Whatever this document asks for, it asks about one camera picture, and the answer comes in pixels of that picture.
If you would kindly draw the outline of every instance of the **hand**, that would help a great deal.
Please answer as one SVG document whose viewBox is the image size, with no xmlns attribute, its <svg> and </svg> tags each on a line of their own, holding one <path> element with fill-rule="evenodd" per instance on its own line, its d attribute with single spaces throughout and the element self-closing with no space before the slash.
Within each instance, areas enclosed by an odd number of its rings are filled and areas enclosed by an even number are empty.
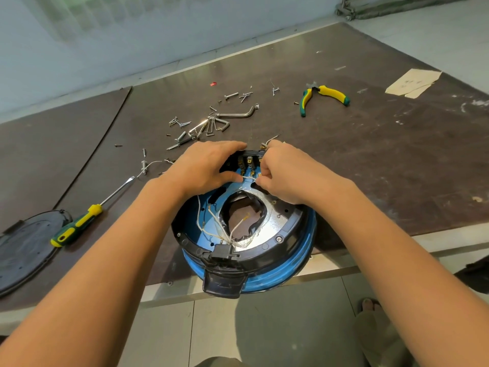
<svg viewBox="0 0 489 367">
<path fill-rule="evenodd" d="M 242 141 L 197 141 L 162 178 L 172 178 L 175 185 L 181 186 L 185 199 L 207 193 L 230 181 L 241 183 L 241 175 L 234 171 L 220 173 L 219 169 L 230 155 L 246 149 L 246 146 Z"/>
<path fill-rule="evenodd" d="M 256 184 L 289 203 L 312 206 L 315 196 L 351 183 L 296 147 L 272 140 L 261 161 Z"/>
</svg>

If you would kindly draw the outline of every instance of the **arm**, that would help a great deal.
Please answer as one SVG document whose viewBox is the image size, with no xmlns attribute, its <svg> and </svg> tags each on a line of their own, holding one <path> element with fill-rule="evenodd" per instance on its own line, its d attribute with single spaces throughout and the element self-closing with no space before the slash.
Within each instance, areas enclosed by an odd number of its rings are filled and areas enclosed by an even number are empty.
<svg viewBox="0 0 489 367">
<path fill-rule="evenodd" d="M 143 190 L 0 347 L 1 365 L 117 365 L 164 235 L 191 196 L 229 181 L 219 173 L 242 142 L 196 143 Z"/>
<path fill-rule="evenodd" d="M 311 206 L 327 220 L 420 365 L 489 364 L 489 306 L 352 181 L 273 140 L 256 183 L 288 202 Z"/>
</svg>

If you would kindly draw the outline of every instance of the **piece of paper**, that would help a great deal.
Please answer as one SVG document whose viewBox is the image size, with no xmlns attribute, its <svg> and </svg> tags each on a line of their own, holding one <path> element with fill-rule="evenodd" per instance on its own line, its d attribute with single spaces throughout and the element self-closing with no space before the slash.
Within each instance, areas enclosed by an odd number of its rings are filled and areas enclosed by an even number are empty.
<svg viewBox="0 0 489 367">
<path fill-rule="evenodd" d="M 387 94 L 404 95 L 415 99 L 428 89 L 442 73 L 411 68 L 385 91 Z"/>
</svg>

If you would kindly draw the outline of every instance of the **wall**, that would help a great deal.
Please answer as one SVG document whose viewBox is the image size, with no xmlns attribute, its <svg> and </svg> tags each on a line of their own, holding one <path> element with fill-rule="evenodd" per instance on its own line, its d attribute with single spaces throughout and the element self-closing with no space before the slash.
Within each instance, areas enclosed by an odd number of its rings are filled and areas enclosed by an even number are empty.
<svg viewBox="0 0 489 367">
<path fill-rule="evenodd" d="M 151 0 L 145 10 L 148 0 L 125 0 L 120 18 L 91 1 L 61 20 L 40 0 L 0 0 L 0 113 L 327 16 L 339 2 Z"/>
</svg>

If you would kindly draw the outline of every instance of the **pliers handle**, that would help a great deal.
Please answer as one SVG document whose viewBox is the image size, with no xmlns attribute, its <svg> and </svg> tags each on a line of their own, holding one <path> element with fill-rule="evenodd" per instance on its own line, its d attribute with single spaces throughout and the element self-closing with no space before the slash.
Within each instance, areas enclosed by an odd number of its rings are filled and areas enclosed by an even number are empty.
<svg viewBox="0 0 489 367">
<path fill-rule="evenodd" d="M 321 95 L 326 95 L 326 96 L 330 96 L 331 98 L 335 98 L 339 100 L 341 103 L 343 103 L 345 106 L 350 104 L 350 98 L 338 90 L 326 87 L 324 85 L 309 88 L 307 90 L 304 90 L 302 100 L 299 104 L 299 110 L 301 112 L 302 117 L 306 116 L 306 104 L 309 102 L 309 99 L 313 97 L 313 90 L 319 92 Z"/>
</svg>

